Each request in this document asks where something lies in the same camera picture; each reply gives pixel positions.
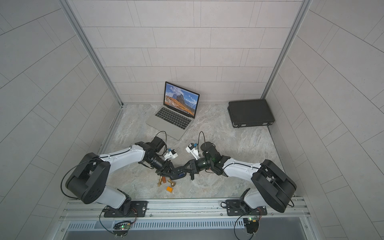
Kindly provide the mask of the black wireless mouse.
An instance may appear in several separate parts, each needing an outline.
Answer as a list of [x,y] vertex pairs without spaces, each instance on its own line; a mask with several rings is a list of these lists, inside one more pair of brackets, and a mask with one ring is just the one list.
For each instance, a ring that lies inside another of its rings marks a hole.
[[180,174],[178,174],[178,176],[177,176],[177,180],[178,180],[178,179],[182,179],[182,178],[184,178],[186,175],[187,175],[186,173],[180,173]]

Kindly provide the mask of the silver laptop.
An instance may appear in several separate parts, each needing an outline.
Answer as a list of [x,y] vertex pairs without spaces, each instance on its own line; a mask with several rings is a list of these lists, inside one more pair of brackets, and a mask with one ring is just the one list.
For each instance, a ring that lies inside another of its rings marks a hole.
[[180,140],[196,117],[200,94],[165,82],[163,106],[146,124]]

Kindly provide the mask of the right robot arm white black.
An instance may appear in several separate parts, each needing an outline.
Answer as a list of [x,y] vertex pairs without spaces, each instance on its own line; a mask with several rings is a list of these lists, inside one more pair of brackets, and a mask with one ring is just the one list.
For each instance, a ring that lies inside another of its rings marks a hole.
[[255,185],[254,190],[246,189],[236,203],[227,204],[229,208],[249,214],[266,205],[279,213],[284,213],[288,206],[294,207],[292,197],[297,185],[274,162],[264,160],[251,164],[237,161],[221,155],[211,142],[203,143],[200,148],[191,143],[186,151],[195,158],[184,165],[184,172],[189,173],[192,180],[195,174],[210,169],[218,176],[235,177]]

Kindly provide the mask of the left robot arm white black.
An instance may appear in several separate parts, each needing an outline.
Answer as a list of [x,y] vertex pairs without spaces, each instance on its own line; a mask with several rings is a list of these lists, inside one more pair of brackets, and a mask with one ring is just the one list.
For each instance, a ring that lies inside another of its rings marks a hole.
[[186,176],[182,167],[175,167],[171,158],[176,152],[167,150],[165,140],[154,137],[150,142],[137,142],[126,149],[110,154],[88,153],[63,177],[61,188],[66,188],[74,199],[84,204],[100,203],[119,208],[129,196],[112,183],[113,177],[132,168],[125,178],[128,182],[142,179],[137,173],[139,166],[145,167],[144,176],[155,173],[161,177],[178,180]]

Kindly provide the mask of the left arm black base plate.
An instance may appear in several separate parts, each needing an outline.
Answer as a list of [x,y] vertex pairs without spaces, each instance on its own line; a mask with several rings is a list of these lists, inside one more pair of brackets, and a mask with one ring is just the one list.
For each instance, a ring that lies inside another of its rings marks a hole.
[[104,218],[143,218],[148,208],[148,201],[133,201],[128,197],[123,205],[114,209],[111,206],[106,206],[102,211]]

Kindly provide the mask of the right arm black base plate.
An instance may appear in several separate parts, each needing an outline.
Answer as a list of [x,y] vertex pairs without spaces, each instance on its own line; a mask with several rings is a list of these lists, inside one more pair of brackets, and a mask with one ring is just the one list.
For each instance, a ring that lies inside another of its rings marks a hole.
[[221,207],[227,210],[228,216],[266,216],[268,214],[265,206],[259,206],[258,208],[252,209],[245,202],[245,196],[250,188],[246,189],[241,197],[237,200],[225,200],[221,202]]

